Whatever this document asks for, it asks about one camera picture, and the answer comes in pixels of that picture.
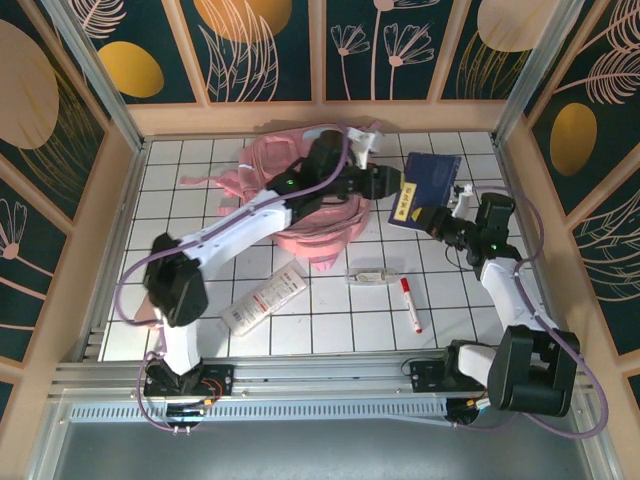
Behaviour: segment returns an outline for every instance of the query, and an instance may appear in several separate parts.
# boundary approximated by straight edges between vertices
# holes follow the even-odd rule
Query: red marker
[[[400,279],[400,283],[402,283],[402,291],[404,292],[404,298],[407,301],[407,305],[409,306],[409,314],[411,315],[413,328],[415,329],[416,333],[422,333],[422,325],[420,325],[418,312],[416,312],[416,306],[413,304],[413,299],[411,298],[411,290],[409,289],[409,282],[407,281],[406,278],[402,277]]]

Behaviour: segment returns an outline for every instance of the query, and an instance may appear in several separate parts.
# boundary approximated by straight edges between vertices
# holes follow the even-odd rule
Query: grid floor
[[[154,142],[129,232],[122,268],[148,255],[153,239],[168,231],[174,238],[219,220],[224,191],[203,186],[180,186],[183,175],[220,174],[237,165],[237,152],[251,139]],[[486,133],[411,133],[384,137],[376,163],[402,168],[409,152],[459,154],[463,158],[456,183],[504,185],[501,170]],[[474,219],[477,210],[469,214]],[[265,239],[242,252],[207,282],[210,305],[200,322],[198,341],[205,358],[314,353],[376,352],[442,348],[453,339],[471,339],[496,345],[502,328],[491,298],[475,279],[463,271],[468,264],[451,249],[416,233],[387,223],[393,197],[376,202],[363,234],[326,272],[309,268],[310,288],[285,305],[244,337],[230,334],[218,312],[240,298],[293,255]],[[524,252],[514,218],[511,243]],[[400,284],[347,286],[348,267],[393,267],[411,285],[412,296],[424,331],[414,332]],[[531,270],[526,272],[540,296]],[[143,269],[125,285],[123,305],[133,317],[144,298]],[[157,332],[133,328],[113,311],[109,314],[100,360],[139,360],[154,349]]]

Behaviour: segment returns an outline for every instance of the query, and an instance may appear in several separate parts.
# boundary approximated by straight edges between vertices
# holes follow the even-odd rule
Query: flower illustration
[[[20,202],[13,205],[13,214],[9,202],[0,198],[0,255],[5,260],[18,257],[20,240],[27,223],[27,207]]]
[[[440,0],[373,0],[373,5],[378,10],[373,31],[373,48],[371,54],[371,100],[376,99],[376,52],[378,49],[378,30],[380,29],[380,17],[382,12],[391,10],[407,10],[410,8],[431,7]]]
[[[365,41],[366,35],[362,31],[362,25],[354,27],[348,25],[342,30],[340,25],[331,27],[331,38],[338,49],[340,62],[342,63],[342,81],[344,82],[344,91],[347,94],[347,100],[351,100],[349,92],[349,84],[347,82],[347,72],[344,67],[344,57],[353,55],[354,53],[366,52],[371,48],[371,44]]]
[[[393,100],[393,78],[397,67],[415,65],[433,60],[434,49],[427,48],[431,43],[429,25],[417,27],[407,25],[398,36],[398,24],[384,27],[384,44],[391,65],[389,99]]]

